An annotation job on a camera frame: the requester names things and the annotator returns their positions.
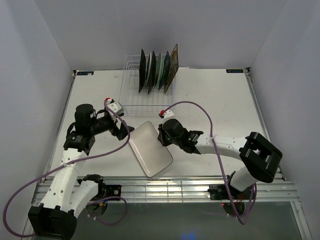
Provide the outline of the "white rectangular plate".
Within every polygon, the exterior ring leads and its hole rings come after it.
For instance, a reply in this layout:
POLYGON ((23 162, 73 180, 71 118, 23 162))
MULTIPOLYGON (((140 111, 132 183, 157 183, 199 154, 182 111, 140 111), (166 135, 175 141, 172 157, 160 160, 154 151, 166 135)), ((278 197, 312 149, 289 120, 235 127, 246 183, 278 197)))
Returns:
POLYGON ((145 175, 154 177, 173 163, 173 156, 158 141, 158 132, 147 121, 130 133, 129 144, 145 175))

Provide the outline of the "teal square plate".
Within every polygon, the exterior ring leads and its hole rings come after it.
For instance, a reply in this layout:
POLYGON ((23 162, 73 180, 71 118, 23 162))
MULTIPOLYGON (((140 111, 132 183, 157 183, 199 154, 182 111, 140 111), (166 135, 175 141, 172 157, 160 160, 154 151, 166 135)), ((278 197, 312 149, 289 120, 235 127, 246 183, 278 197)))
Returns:
POLYGON ((160 90, 165 83, 165 76, 169 68, 169 63, 170 63, 170 54, 167 51, 163 60, 163 66, 162 66, 161 76, 159 79, 158 90, 160 90))

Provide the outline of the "mint green round flower plate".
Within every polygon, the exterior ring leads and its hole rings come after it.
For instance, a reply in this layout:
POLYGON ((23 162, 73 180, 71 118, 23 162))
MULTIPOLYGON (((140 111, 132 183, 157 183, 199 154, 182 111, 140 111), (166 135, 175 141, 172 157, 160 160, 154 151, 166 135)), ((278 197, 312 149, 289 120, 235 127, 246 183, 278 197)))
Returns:
POLYGON ((158 87, 159 86, 159 81, 160 81, 160 75, 162 74, 163 71, 163 54, 160 52, 157 57, 157 62, 156 62, 156 72, 155 72, 155 83, 154 86, 158 87))

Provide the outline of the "black floral plate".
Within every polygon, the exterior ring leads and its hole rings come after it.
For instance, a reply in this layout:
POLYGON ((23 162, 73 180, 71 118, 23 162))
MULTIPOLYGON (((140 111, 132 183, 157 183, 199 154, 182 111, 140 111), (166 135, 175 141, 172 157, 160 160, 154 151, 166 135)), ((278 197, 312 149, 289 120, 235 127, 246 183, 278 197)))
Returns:
POLYGON ((143 49, 141 49, 140 62, 139 62, 139 88, 140 93, 145 86, 146 80, 146 55, 143 49))
POLYGON ((155 78, 156 78, 156 65, 157 65, 157 58, 156 58, 156 54, 153 51, 152 52, 152 69, 151 69, 151 84, 148 88, 148 94, 151 93, 154 84, 155 84, 155 78))

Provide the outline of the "cream square flower plate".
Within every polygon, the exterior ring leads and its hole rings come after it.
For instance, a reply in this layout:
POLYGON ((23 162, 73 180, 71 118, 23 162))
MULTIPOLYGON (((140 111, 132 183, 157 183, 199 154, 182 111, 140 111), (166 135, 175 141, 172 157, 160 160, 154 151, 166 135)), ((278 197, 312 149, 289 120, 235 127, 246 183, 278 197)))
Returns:
POLYGON ((178 44, 176 44, 170 55, 170 68, 167 79, 164 84, 164 92, 166 93, 179 69, 178 44))

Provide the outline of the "round white green-rimmed plate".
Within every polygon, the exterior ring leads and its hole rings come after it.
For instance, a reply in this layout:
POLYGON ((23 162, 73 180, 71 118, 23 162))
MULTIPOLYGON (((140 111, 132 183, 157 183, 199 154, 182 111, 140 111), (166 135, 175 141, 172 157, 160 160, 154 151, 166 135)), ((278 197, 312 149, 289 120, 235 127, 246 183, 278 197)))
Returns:
POLYGON ((148 57, 148 64, 146 68, 146 80, 145 80, 145 87, 149 88, 151 85, 152 80, 152 56, 153 54, 150 52, 148 57))

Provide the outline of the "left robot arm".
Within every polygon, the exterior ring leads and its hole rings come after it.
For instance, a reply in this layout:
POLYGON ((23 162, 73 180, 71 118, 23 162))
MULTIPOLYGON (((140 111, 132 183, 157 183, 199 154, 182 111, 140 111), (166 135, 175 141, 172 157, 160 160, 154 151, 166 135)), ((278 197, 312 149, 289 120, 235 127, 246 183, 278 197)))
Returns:
POLYGON ((133 127, 124 121, 122 105, 106 98, 104 108, 96 111, 91 104, 78 105, 74 122, 67 129, 59 170, 38 206, 32 206, 28 219, 35 235, 59 240, 72 238, 77 227, 77 218, 89 206, 103 215, 108 201, 121 201, 120 193, 113 193, 98 174, 88 174, 79 179, 85 158, 95 143, 96 135, 110 132, 118 140, 129 139, 133 127))

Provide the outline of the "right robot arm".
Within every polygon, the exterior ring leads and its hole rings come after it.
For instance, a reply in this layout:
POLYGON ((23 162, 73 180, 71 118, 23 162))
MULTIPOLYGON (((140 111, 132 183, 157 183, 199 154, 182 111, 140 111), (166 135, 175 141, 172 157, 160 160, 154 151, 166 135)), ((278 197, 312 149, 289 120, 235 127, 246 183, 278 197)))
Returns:
POLYGON ((214 154, 234 158, 244 167, 227 180, 226 194, 237 199, 256 182, 272 183, 283 153, 259 132, 246 137, 211 137, 202 131, 187 130, 177 119, 158 126, 158 141, 162 146, 176 145, 188 154, 214 154))

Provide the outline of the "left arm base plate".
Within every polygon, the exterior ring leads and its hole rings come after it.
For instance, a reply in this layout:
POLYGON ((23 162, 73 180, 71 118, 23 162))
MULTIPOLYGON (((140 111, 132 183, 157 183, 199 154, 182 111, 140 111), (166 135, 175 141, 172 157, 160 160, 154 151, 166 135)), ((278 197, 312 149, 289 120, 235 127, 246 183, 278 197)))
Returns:
POLYGON ((120 184, 106 184, 103 189, 103 198, 120 197, 122 194, 122 186, 120 184))

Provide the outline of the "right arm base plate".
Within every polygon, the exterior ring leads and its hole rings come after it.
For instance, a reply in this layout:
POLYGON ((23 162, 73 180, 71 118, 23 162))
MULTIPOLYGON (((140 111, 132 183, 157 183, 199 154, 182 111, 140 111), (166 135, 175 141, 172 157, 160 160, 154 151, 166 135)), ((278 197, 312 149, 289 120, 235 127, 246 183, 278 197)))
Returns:
MULTIPOLYGON (((228 200, 226 186, 224 184, 210 184, 207 191, 211 200, 228 200)), ((249 200, 252 192, 251 187, 247 187, 244 191, 239 191, 229 186, 229 191, 233 200, 249 200)))

